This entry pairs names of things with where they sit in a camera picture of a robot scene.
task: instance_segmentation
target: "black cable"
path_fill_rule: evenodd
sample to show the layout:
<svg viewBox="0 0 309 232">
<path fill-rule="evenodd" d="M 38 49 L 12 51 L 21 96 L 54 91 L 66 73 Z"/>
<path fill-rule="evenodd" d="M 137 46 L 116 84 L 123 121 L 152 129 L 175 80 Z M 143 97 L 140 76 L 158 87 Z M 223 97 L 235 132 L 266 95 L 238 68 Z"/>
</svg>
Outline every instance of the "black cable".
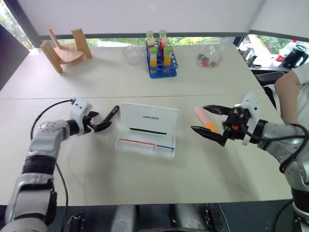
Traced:
<svg viewBox="0 0 309 232">
<path fill-rule="evenodd" d="M 34 130 L 34 127 L 36 125 L 36 123 L 39 121 L 39 119 L 42 117 L 42 115 L 47 111 L 49 110 L 50 108 L 54 107 L 55 105 L 59 105 L 59 104 L 62 104 L 62 103 L 65 103 L 65 102 L 73 102 L 74 99 L 70 99 L 70 100 L 65 100 L 65 101 L 59 101 L 49 107 L 47 107 L 45 110 L 43 110 L 42 113 L 39 114 L 39 116 L 37 116 L 37 118 L 34 120 L 34 123 L 32 125 L 32 128 L 31 128 L 31 132 L 30 132 L 30 139 L 32 140 L 33 139 L 33 130 Z M 63 187 L 64 187 L 64 191 L 65 191 L 65 194 L 66 194 L 66 205 L 65 205 L 65 208 L 64 208 L 64 212 L 63 212 L 63 216 L 62 216 L 62 220 L 61 220 L 61 232 L 64 232 L 64 227 L 65 227 L 65 219 L 66 219 L 66 216 L 67 216 L 67 212 L 68 212 L 68 205 L 69 205 L 69 195 L 68 195 L 68 189 L 67 189 L 67 185 L 66 185 L 66 182 L 63 178 L 63 175 L 62 175 L 62 172 L 59 168 L 59 165 L 56 161 L 56 167 L 57 167 L 57 170 L 59 172 L 59 175 L 61 177 L 61 180 L 62 180 L 62 183 L 63 183 Z"/>
<path fill-rule="evenodd" d="M 289 204 L 291 204 L 292 202 L 293 202 L 293 199 L 289 200 L 287 203 L 284 204 L 284 206 L 276 214 L 275 220 L 271 226 L 271 232 L 276 232 L 276 224 L 277 224 L 278 218 L 280 217 L 281 213 L 285 210 L 285 208 L 288 207 Z"/>
<path fill-rule="evenodd" d="M 246 126 L 243 123 L 241 123 L 240 127 L 245 132 L 245 134 L 247 134 L 248 136 L 250 136 L 251 138 L 255 140 L 260 140 L 260 141 L 273 142 L 273 141 L 281 141 L 281 140 L 286 140 L 286 139 L 304 138 L 299 148 L 292 155 L 290 155 L 289 158 L 287 158 L 284 162 L 282 162 L 282 164 L 280 164 L 279 170 L 281 173 L 284 173 L 286 166 L 288 166 L 288 164 L 297 157 L 297 155 L 304 149 L 304 147 L 306 146 L 309 140 L 308 130 L 304 126 L 299 125 L 299 124 L 291 124 L 291 125 L 301 128 L 305 135 L 290 135 L 290 136 L 283 136 L 283 137 L 278 137 L 278 138 L 262 138 L 262 137 L 253 135 L 250 132 L 248 132 Z"/>
<path fill-rule="evenodd" d="M 228 225 L 228 223 L 227 223 L 225 214 L 224 214 L 224 212 L 223 212 L 223 210 L 222 210 L 222 208 L 221 208 L 221 206 L 220 206 L 220 203 L 218 203 L 218 207 L 219 207 L 219 209 L 220 209 L 220 211 L 221 211 L 221 213 L 222 213 L 222 216 L 223 216 L 223 218 L 224 218 L 224 221 L 225 221 L 225 224 L 226 224 L 226 227 L 227 227 L 227 231 L 228 231 L 228 232 L 231 232 L 231 231 L 230 231 L 230 227 L 229 227 L 229 225 Z"/>
<path fill-rule="evenodd" d="M 59 105 L 59 104 L 62 104 L 62 103 L 65 103 L 65 102 L 73 102 L 74 100 L 73 99 L 70 99 L 70 100 L 65 100 L 65 101 L 59 101 L 49 107 L 47 107 L 45 110 L 43 110 L 42 113 L 39 114 L 39 116 L 34 120 L 34 123 L 32 125 L 32 128 L 31 128 L 31 132 L 30 132 L 30 139 L 32 140 L 33 139 L 33 130 L 34 130 L 34 127 L 35 127 L 35 124 L 37 124 L 37 122 L 39 121 L 39 119 L 42 117 L 42 115 L 48 111 L 50 108 L 54 107 L 55 105 Z"/>
<path fill-rule="evenodd" d="M 66 182 L 63 178 L 62 172 L 61 172 L 57 162 L 56 162 L 56 167 L 57 167 L 57 170 L 58 170 L 59 175 L 61 177 L 63 187 L 64 187 L 64 191 L 65 191 L 65 194 L 66 194 L 66 206 L 64 207 L 64 212 L 63 212 L 63 216 L 62 216 L 62 220 L 61 220 L 61 232 L 64 232 L 65 220 L 66 220 L 66 216 L 67 216 L 67 213 L 68 213 L 69 195 L 68 195 L 68 189 L 67 189 Z"/>
<path fill-rule="evenodd" d="M 299 148 L 292 155 L 290 155 L 289 158 L 287 158 L 285 161 L 283 161 L 282 164 L 280 164 L 279 170 L 282 173 L 284 173 L 284 170 L 289 165 L 289 163 L 292 160 L 294 160 L 297 157 L 297 155 L 305 148 L 305 146 L 306 146 L 306 144 L 309 140 L 309 133 L 308 133 L 308 130 L 305 127 L 303 127 L 302 125 L 299 125 L 299 124 L 291 124 L 291 125 L 301 128 L 304 131 L 305 138 L 304 138 L 303 142 L 301 143 L 301 145 L 299 146 Z"/>
<path fill-rule="evenodd" d="M 303 126 L 298 125 L 298 124 L 293 124 L 293 126 L 298 126 L 302 129 L 304 128 Z M 251 138 L 253 138 L 255 140 L 260 140 L 260 141 L 273 142 L 273 141 L 281 141 L 281 140 L 286 140 L 286 139 L 297 139 L 297 138 L 304 138 L 305 137 L 304 135 L 289 135 L 289 136 L 283 136 L 283 137 L 278 137 L 278 138 L 262 138 L 262 137 L 254 135 L 254 134 L 251 134 L 247 130 L 245 124 L 241 123 L 240 127 L 243 130 L 243 132 L 245 132 L 245 134 L 247 134 L 248 136 L 250 136 Z"/>
</svg>

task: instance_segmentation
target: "floor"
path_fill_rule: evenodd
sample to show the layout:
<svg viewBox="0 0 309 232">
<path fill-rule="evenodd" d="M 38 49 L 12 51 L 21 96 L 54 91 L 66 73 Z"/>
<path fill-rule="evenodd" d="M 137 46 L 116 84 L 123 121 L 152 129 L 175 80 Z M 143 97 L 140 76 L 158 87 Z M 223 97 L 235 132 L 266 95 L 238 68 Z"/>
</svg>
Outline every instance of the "floor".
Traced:
<svg viewBox="0 0 309 232">
<path fill-rule="evenodd" d="M 271 231 L 272 221 L 276 213 L 287 201 L 269 201 L 269 202 L 246 202 L 246 203 L 222 203 L 221 208 L 226 216 L 231 232 L 267 232 Z M 199 204 L 200 209 L 205 208 L 206 204 Z M 218 209 L 218 204 L 209 204 L 212 209 Z M 0 228 L 4 225 L 5 206 L 0 207 Z M 54 222 L 48 227 L 49 232 L 59 232 L 60 222 L 64 207 L 57 208 L 57 215 Z M 84 214 L 85 232 L 107 232 L 110 231 L 110 225 L 116 206 L 87 206 L 87 207 L 69 207 L 67 221 L 72 215 L 77 216 L 80 211 Z M 288 206 L 281 214 L 276 231 L 292 231 L 293 209 Z M 169 206 L 166 204 L 141 205 L 140 213 L 137 218 L 137 230 L 149 228 L 169 228 Z"/>
</svg>

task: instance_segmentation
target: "wooden chair model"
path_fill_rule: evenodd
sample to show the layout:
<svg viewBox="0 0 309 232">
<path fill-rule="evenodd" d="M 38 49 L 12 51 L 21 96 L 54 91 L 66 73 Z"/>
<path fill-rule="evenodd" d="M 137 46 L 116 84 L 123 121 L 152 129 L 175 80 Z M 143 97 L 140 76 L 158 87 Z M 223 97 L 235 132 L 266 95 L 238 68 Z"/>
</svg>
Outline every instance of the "wooden chair model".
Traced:
<svg viewBox="0 0 309 232">
<path fill-rule="evenodd" d="M 68 43 L 61 45 L 53 31 L 47 28 L 49 36 L 55 43 L 56 47 L 53 48 L 48 41 L 44 41 L 40 48 L 45 53 L 48 60 L 52 63 L 57 73 L 63 73 L 63 69 L 60 64 L 67 64 L 79 59 L 83 54 L 88 59 L 92 58 L 92 54 L 89 50 L 85 35 L 82 29 L 72 30 L 72 35 L 75 43 Z"/>
</svg>

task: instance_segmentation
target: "glass bowl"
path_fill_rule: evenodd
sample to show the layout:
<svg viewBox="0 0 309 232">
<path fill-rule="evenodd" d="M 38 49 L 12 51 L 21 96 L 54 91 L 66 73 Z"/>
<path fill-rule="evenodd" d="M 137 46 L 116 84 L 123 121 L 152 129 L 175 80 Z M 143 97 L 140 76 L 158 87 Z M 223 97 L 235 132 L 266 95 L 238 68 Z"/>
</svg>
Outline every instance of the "glass bowl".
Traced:
<svg viewBox="0 0 309 232">
<path fill-rule="evenodd" d="M 146 48 L 144 46 L 129 45 L 123 49 L 123 53 L 130 65 L 140 65 L 146 60 Z"/>
</svg>

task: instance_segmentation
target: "black chair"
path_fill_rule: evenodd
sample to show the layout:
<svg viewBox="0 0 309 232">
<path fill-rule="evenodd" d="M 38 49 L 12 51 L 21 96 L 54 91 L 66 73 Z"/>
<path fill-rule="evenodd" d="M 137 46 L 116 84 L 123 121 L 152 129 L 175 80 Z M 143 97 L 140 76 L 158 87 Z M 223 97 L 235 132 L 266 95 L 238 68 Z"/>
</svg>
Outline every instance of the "black chair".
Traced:
<svg viewBox="0 0 309 232">
<path fill-rule="evenodd" d="M 268 98 L 270 99 L 271 103 L 275 108 L 276 107 L 276 102 L 274 99 L 274 96 L 272 94 L 272 91 L 270 88 L 265 87 L 270 84 L 274 84 L 279 78 L 281 78 L 283 75 L 285 75 L 284 72 L 270 72 L 270 73 L 265 73 L 265 74 L 258 74 L 255 75 L 257 81 L 260 83 L 260 85 L 263 87 L 265 93 L 267 94 Z"/>
<path fill-rule="evenodd" d="M 255 77 L 261 86 L 267 86 L 270 84 L 274 84 L 283 75 L 285 75 L 284 72 L 270 72 L 265 74 L 258 74 L 255 75 Z"/>
</svg>

